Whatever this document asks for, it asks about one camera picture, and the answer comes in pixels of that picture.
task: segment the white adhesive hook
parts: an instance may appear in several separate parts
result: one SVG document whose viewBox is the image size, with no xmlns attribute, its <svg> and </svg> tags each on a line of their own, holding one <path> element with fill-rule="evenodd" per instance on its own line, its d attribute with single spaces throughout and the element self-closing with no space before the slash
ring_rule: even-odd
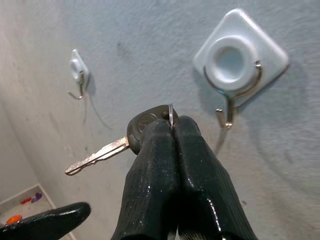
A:
<svg viewBox="0 0 320 240">
<path fill-rule="evenodd" d="M 70 61 L 70 67 L 71 67 L 71 75 L 72 78 L 76 81 L 76 84 L 79 87 L 79 93 L 80 96 L 75 96 L 72 92 L 68 91 L 67 93 L 73 97 L 76 100 L 80 100 L 84 96 L 84 91 L 86 90 L 89 78 L 90 78 L 90 72 L 87 68 L 85 62 L 79 55 L 79 52 L 77 49 L 74 49 L 71 53 L 71 61 Z"/>
<path fill-rule="evenodd" d="M 288 67 L 288 56 L 242 9 L 228 12 L 193 58 L 196 70 L 226 98 L 226 120 L 216 113 L 222 128 L 233 125 L 233 112 Z"/>
</svg>

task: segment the car key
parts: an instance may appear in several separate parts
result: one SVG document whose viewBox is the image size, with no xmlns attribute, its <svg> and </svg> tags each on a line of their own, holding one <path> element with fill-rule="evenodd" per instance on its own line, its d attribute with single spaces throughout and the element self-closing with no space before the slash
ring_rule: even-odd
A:
<svg viewBox="0 0 320 240">
<path fill-rule="evenodd" d="M 128 148 L 138 155 L 141 148 L 140 140 L 143 130 L 157 119 L 167 120 L 172 128 L 175 120 L 178 119 L 178 114 L 173 109 L 172 104 L 156 106 L 138 114 L 129 122 L 126 136 L 104 146 L 85 160 L 72 164 L 65 170 L 65 174 L 69 176 L 75 175 L 85 167 L 107 160 Z"/>
</svg>

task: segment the key head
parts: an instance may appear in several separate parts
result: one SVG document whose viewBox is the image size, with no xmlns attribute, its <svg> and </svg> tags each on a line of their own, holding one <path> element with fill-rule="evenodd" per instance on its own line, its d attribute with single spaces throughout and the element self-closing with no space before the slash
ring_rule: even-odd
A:
<svg viewBox="0 0 320 240">
<path fill-rule="evenodd" d="M 135 116 L 128 124 L 126 129 L 126 136 L 128 138 L 129 146 L 131 150 L 138 154 L 140 152 L 140 140 L 142 132 L 149 124 L 153 123 L 158 119 L 167 120 L 169 123 L 169 106 L 160 105 L 146 110 L 137 116 Z M 178 119 L 178 114 L 173 109 L 173 124 Z"/>
</svg>

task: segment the metal key blade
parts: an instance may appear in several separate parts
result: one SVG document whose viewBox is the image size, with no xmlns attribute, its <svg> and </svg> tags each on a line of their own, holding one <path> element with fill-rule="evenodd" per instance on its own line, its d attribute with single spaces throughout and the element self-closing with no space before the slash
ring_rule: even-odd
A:
<svg viewBox="0 0 320 240">
<path fill-rule="evenodd" d="M 87 157 L 85 160 L 78 161 L 77 163 L 72 164 L 65 170 L 65 174 L 72 176 L 79 173 L 85 167 L 96 164 L 99 161 L 107 160 L 124 150 L 129 148 L 128 138 L 125 136 L 119 140 L 116 140 L 103 148 L 93 153 L 91 156 Z"/>
</svg>

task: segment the gray wall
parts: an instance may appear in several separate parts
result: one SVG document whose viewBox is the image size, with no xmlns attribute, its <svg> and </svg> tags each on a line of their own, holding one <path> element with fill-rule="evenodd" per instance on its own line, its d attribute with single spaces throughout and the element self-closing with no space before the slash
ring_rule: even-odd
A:
<svg viewBox="0 0 320 240">
<path fill-rule="evenodd" d="M 291 66 L 239 110 L 218 158 L 260 239 L 318 239 L 319 0 L 2 1 L 0 98 L 55 204 L 91 204 L 79 240 L 112 235 L 135 155 L 73 177 L 64 170 L 122 137 L 138 112 L 173 103 L 215 148 L 222 99 L 193 71 L 192 58 L 236 7 L 288 52 Z M 82 101 L 66 94 L 77 90 L 74 48 L 93 73 Z"/>
<path fill-rule="evenodd" d="M 38 181 L 1 103 L 0 153 L 0 202 L 2 202 L 34 186 Z"/>
</svg>

